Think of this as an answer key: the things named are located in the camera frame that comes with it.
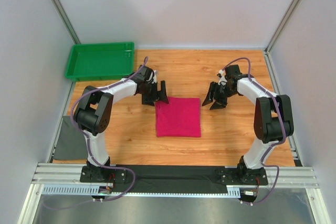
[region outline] folded cloth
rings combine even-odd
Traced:
[[[155,103],[156,136],[201,137],[199,98],[168,97],[169,104]]]

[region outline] gray wall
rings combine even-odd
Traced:
[[[82,43],[265,47],[291,0],[61,0]]]
[[[72,41],[50,0],[0,0],[0,222],[16,223],[70,82]]]
[[[281,90],[291,96],[303,163],[313,166],[336,223],[336,0],[302,0],[271,58]]]

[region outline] white vent strip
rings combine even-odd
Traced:
[[[105,195],[114,196],[119,193],[109,195],[98,193],[99,186],[91,185],[44,185],[42,194],[44,195]],[[141,197],[193,197],[193,198],[240,198],[239,188],[227,188],[226,194],[184,194],[184,193],[127,193],[125,196]]]

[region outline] table surface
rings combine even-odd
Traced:
[[[272,90],[262,51],[259,50],[136,50],[134,69],[149,57],[147,66],[158,71],[158,82],[166,81],[171,97],[206,97],[218,70],[239,57],[251,60],[251,74]],[[246,61],[239,61],[247,73]],[[88,85],[105,86],[115,81],[77,82],[70,106]],[[236,165],[255,138],[254,105],[246,98],[233,96],[221,110],[201,107],[202,137],[156,137],[155,108],[141,105],[141,95],[127,97],[113,105],[106,129],[106,148],[113,164],[138,165]],[[55,163],[84,163],[85,160]],[[277,146],[267,164],[294,166],[288,141]]]

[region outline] gray mat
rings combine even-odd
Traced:
[[[83,134],[72,125],[69,116],[63,116],[54,159],[74,160],[87,158],[88,150]]]

